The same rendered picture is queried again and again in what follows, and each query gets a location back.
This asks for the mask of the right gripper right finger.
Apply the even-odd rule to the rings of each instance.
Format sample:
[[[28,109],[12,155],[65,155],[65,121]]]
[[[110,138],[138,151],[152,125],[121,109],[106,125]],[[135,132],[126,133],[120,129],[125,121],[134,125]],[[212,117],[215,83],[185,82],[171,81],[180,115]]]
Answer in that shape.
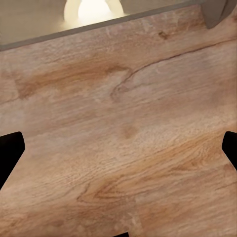
[[[237,133],[230,131],[225,133],[222,149],[237,170]]]

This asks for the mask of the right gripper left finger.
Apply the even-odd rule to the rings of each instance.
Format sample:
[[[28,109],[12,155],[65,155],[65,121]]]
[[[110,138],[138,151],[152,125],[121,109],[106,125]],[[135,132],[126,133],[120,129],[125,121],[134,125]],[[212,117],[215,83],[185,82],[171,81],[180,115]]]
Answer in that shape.
[[[0,137],[0,190],[25,151],[20,131]]]

